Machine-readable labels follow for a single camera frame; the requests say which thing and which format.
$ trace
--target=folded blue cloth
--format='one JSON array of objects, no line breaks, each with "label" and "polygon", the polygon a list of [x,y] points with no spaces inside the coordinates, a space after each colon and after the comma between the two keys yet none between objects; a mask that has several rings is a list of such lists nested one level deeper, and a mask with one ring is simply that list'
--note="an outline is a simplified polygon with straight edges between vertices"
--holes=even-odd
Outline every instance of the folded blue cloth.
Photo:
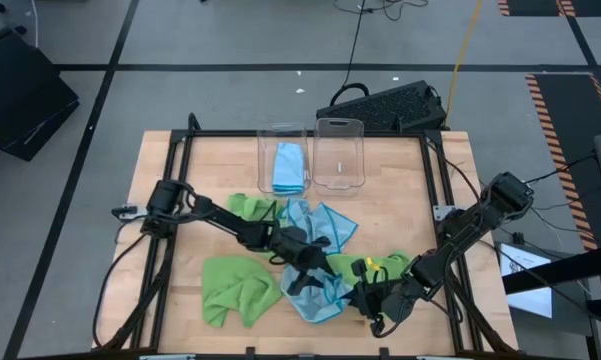
[{"label": "folded blue cloth", "polygon": [[358,229],[358,224],[324,203],[311,210],[305,199],[289,199],[279,218],[283,224],[286,222],[286,225],[297,226],[306,231],[308,243],[326,236],[331,242],[323,248],[327,255],[340,254],[345,243]]},{"label": "folded blue cloth", "polygon": [[313,276],[323,284],[322,288],[305,286],[297,296],[289,295],[287,289],[298,275],[300,275],[298,270],[286,266],[282,271],[280,288],[304,320],[319,324],[340,315],[349,305],[350,300],[342,297],[353,290],[353,286],[342,281],[342,276],[329,275],[322,269],[307,271],[307,275]]},{"label": "folded blue cloth", "polygon": [[278,143],[273,163],[273,192],[280,195],[304,192],[304,152],[294,143]]}]

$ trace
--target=wooden table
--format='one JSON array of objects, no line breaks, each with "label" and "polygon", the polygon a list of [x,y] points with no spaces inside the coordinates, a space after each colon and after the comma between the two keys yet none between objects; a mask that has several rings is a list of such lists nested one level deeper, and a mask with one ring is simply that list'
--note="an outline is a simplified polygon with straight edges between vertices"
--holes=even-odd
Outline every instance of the wooden table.
[{"label": "wooden table", "polygon": [[[136,165],[129,202],[146,204],[163,173],[168,139],[167,131],[149,131],[144,135]],[[443,134],[447,158],[467,174],[476,188],[478,177],[466,133]],[[354,197],[320,197],[311,188],[312,206],[325,201],[336,211],[358,222],[356,234],[344,252],[387,255],[397,249],[415,256],[435,248],[434,229],[425,182],[422,155],[414,138],[365,138],[367,181]],[[193,140],[188,182],[196,192],[226,206],[233,193],[262,196],[257,188],[257,139],[236,137],[199,137]],[[435,153],[430,151],[438,196],[442,202]],[[178,165],[174,167],[177,176]],[[449,168],[455,201],[472,205],[475,198],[462,177]],[[138,237],[140,224],[127,226],[116,249],[117,257]],[[491,241],[490,235],[484,240]],[[99,334],[102,341],[111,338],[138,300],[149,241],[130,252],[113,272],[101,310]],[[279,278],[282,267],[246,251],[235,238],[202,222],[181,225],[169,287],[160,340],[161,352],[244,354],[254,346],[258,354],[315,353],[322,355],[377,355],[379,347],[388,347],[392,355],[452,355],[449,322],[444,313],[430,303],[420,301],[412,315],[394,334],[384,339],[372,337],[368,322],[354,308],[339,317],[312,325],[300,318],[286,298],[267,311],[251,329],[244,328],[239,315],[230,312],[224,327],[217,329],[202,320],[202,264],[219,255],[243,255],[259,259]],[[517,341],[492,249],[476,244],[466,254],[473,294],[493,328],[511,346]],[[437,300],[445,304],[444,292]],[[148,344],[153,309],[147,313],[142,344]],[[465,348],[471,346],[466,321],[463,323]]]}]

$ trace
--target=green cloth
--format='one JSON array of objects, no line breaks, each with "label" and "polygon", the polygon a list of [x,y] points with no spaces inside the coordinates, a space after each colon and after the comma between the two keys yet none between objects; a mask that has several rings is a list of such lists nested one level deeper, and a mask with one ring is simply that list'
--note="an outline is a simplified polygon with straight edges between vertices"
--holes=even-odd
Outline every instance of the green cloth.
[{"label": "green cloth", "polygon": [[211,326],[222,327],[229,310],[236,310],[251,327],[281,296],[276,280],[255,259],[213,257],[202,266],[202,318]]},{"label": "green cloth", "polygon": [[[263,199],[255,196],[246,196],[245,194],[229,195],[228,208],[233,214],[240,216],[247,221],[260,221],[267,213],[274,199]],[[278,216],[284,204],[279,201],[276,203],[276,208],[273,209],[264,220],[273,220],[273,216]]]},{"label": "green cloth", "polygon": [[[360,255],[345,255],[345,254],[333,254],[327,256],[327,262],[329,266],[336,274],[342,274],[342,280],[347,285],[354,286],[360,279],[353,275],[351,270],[351,264],[358,260],[364,259],[366,263],[366,257]],[[411,261],[409,257],[402,251],[396,251],[387,257],[372,257],[371,260],[374,264],[384,266],[389,272],[389,279],[398,279],[400,274],[407,267]],[[376,271],[367,264],[367,281],[373,281],[373,274]],[[384,280],[384,272],[380,272],[378,275],[378,281]]]}]

